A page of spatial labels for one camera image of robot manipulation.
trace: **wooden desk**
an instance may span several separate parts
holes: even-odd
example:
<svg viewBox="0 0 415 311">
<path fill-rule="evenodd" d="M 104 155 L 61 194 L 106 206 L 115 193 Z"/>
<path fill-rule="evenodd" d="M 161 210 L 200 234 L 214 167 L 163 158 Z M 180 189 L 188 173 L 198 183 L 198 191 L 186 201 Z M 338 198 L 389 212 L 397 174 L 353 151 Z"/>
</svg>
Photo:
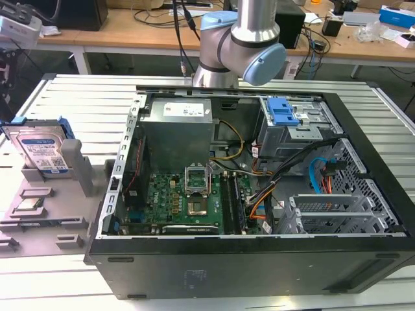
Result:
<svg viewBox="0 0 415 311">
<path fill-rule="evenodd" d="M 326 16 L 333 4 L 329 0 L 322 0 L 319 5 L 312 5 L 307 0 L 304 10 L 314 12 L 321 17 Z M 358 12 L 375 12 L 375 10 L 358 8 Z M 162 11 L 152 11 L 152 15 L 158 16 Z M 141 19 L 146 18 L 146 13 L 139 15 Z M 197 27 L 200 26 L 201 18 L 195 18 Z M 168 14 L 160 17 L 150 17 L 148 22 L 161 23 L 172 21 Z M 322 24 L 311 25 L 311 28 L 321 32 Z M 341 63 L 349 65 L 374 65 L 389 67 L 415 67 L 415 52 L 404 49 L 394 42 L 383 40 L 379 42 L 359 43 L 354 38 L 356 27 L 342 26 L 336 38 L 327 37 L 331 42 L 330 52 L 324 56 L 324 63 Z M 199 42 L 193 32 L 187 28 L 180 28 L 182 44 L 188 56 L 199 56 Z M 4 47 L 16 48 L 13 43 Z M 130 10 L 112 9 L 106 24 L 99 32 L 87 32 L 78 30 L 63 30 L 61 36 L 39 39 L 36 49 L 49 51 L 69 51 L 74 54 L 78 70 L 81 74 L 90 74 L 87 52 L 105 52 L 118 54 L 151 54 L 178 56 L 179 48 L 174 29 L 159 29 L 136 21 Z M 303 62 L 308 53 L 308 42 L 304 36 L 300 36 L 297 49 L 287 51 L 289 65 L 285 71 L 285 78 L 294 78 L 299 64 Z"/>
<path fill-rule="evenodd" d="M 314 12 L 320 17 L 327 16 L 333 4 L 329 0 L 322 0 L 319 5 L 314 5 L 307 0 L 303 11 L 308 10 Z M 377 13 L 376 10 L 367 8 L 357 8 L 356 12 Z M 391 29 L 407 31 L 400 27 L 385 24 Z M 314 25 L 306 25 L 321 34 L 322 23 Z M 390 67 L 415 67 L 415 52 L 412 49 L 404 49 L 398 44 L 383 40 L 383 42 L 364 42 L 359 43 L 355 39 L 355 31 L 357 27 L 350 27 L 343 25 L 337 37 L 326 37 L 331 44 L 331 49 L 324 56 L 322 62 L 324 63 L 343 63 L 352 64 L 356 66 L 361 65 L 376 65 L 376 66 L 390 66 Z M 313 35 L 316 40 L 321 40 L 317 35 Z M 301 63 L 298 58 L 290 57 L 297 55 L 306 55 L 308 53 L 308 41 L 305 36 L 300 36 L 296 50 L 288 50 L 290 67 L 294 69 Z M 352 72 L 352 78 L 356 77 L 360 67 L 356 67 Z"/>
<path fill-rule="evenodd" d="M 152 12 L 153 16 L 147 19 L 149 23 L 164 23 L 172 21 L 167 10 Z M 138 15 L 138 18 L 145 19 L 146 12 Z M 200 28 L 201 18 L 195 18 L 196 27 Z M 199 50 L 200 44 L 189 27 L 180 28 L 180 37 L 183 48 L 186 50 Z M 100 47 L 138 47 L 152 49 L 172 49 L 178 50 L 179 45 L 174 28 L 156 28 L 140 23 L 133 17 L 130 10 L 113 9 L 109 11 L 108 22 L 99 32 L 81 31 L 75 39 L 77 45 L 100 46 Z"/>
</svg>

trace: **black box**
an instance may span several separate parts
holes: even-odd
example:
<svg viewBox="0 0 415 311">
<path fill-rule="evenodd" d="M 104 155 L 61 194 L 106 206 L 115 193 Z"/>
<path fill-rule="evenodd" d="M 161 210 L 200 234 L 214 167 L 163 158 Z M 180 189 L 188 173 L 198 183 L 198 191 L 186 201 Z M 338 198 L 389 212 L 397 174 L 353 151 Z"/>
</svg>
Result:
<svg viewBox="0 0 415 311">
<path fill-rule="evenodd" d="M 325 36 L 337 37 L 340 28 L 342 28 L 343 21 L 336 19 L 326 19 L 322 28 L 322 33 Z"/>
<path fill-rule="evenodd" d="M 281 29 L 279 42 L 295 49 L 305 20 L 305 13 L 292 0 L 278 0 L 275 22 Z"/>
<path fill-rule="evenodd" d="M 32 5 L 44 16 L 52 17 L 56 0 L 13 0 Z M 108 16 L 106 0 L 62 0 L 57 25 L 59 29 L 98 31 Z"/>
</svg>

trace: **table leg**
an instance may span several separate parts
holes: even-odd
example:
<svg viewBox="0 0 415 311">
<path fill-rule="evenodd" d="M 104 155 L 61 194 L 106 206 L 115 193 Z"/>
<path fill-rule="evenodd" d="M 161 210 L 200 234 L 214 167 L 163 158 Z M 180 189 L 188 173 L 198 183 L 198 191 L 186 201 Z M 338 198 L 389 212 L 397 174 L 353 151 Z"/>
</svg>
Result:
<svg viewBox="0 0 415 311">
<path fill-rule="evenodd" d="M 288 59 L 288 64 L 284 72 L 284 80 L 294 80 L 301 61 L 297 59 Z"/>
<path fill-rule="evenodd" d="M 75 58 L 75 63 L 78 67 L 78 72 L 80 75 L 90 75 L 91 67 L 89 66 L 88 56 L 83 47 L 77 47 L 72 51 L 73 57 Z"/>
<path fill-rule="evenodd" d="M 350 74 L 350 78 L 352 78 L 352 79 L 357 78 L 357 76 L 359 75 L 361 69 L 362 69 L 362 65 L 356 65 L 353 68 L 353 71 Z"/>
</svg>

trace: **floor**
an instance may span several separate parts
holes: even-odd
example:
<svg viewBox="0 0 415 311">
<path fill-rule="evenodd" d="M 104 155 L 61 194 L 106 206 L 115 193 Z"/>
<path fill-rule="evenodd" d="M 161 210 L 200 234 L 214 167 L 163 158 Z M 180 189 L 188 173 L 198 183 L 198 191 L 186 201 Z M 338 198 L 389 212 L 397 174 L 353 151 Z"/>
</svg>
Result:
<svg viewBox="0 0 415 311">
<path fill-rule="evenodd" d="M 95 75 L 155 75 L 155 76 L 180 76 L 180 68 L 177 57 L 160 58 L 151 55 L 135 55 L 134 68 L 132 57 L 122 54 L 109 54 L 111 61 L 110 68 L 106 66 L 106 58 L 103 54 L 88 54 L 92 73 Z M 30 57 L 39 66 L 41 71 L 36 68 L 30 60 L 25 60 L 24 55 L 19 60 L 18 82 L 10 92 L 12 98 L 12 108 L 17 111 L 30 95 L 36 84 L 40 81 L 43 73 L 67 73 L 76 74 L 77 70 L 68 61 L 69 54 L 66 52 L 44 52 L 32 51 Z M 191 58 L 193 67 L 197 67 L 197 58 Z M 351 79 L 350 73 L 353 66 L 350 65 L 330 65 L 324 64 L 317 72 L 315 80 L 334 80 L 334 81 L 371 81 L 376 82 L 381 89 L 401 108 L 405 107 L 411 97 L 415 94 L 415 88 L 411 88 L 411 83 L 400 80 L 393 75 L 386 67 L 363 67 L 359 78 Z M 408 69 L 398 68 L 400 71 L 410 72 Z M 402 78 L 415 81 L 415 74 L 404 75 L 398 73 Z M 306 80 L 308 74 L 300 73 L 297 79 Z M 408 109 L 408 116 L 415 119 L 415 101 Z"/>
</svg>

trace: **aluminum workbench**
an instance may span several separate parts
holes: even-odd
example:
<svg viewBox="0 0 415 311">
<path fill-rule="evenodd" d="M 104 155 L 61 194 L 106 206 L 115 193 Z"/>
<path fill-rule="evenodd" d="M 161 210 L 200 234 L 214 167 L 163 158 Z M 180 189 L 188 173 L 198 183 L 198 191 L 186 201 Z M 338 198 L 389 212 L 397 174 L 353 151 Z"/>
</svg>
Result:
<svg viewBox="0 0 415 311">
<path fill-rule="evenodd" d="M 66 117 L 92 165 L 115 158 L 136 85 L 188 85 L 190 80 L 149 76 L 45 77 L 18 115 Z M 415 202 L 415 125 L 378 88 L 364 82 L 273 81 L 278 91 L 333 92 L 339 95 L 376 150 Z M 7 210 L 23 176 L 22 160 L 0 137 L 0 214 Z M 0 309 L 85 310 L 414 310 L 415 266 L 403 268 L 357 295 L 310 295 L 220 299 L 118 301 L 83 255 L 0 259 Z"/>
</svg>

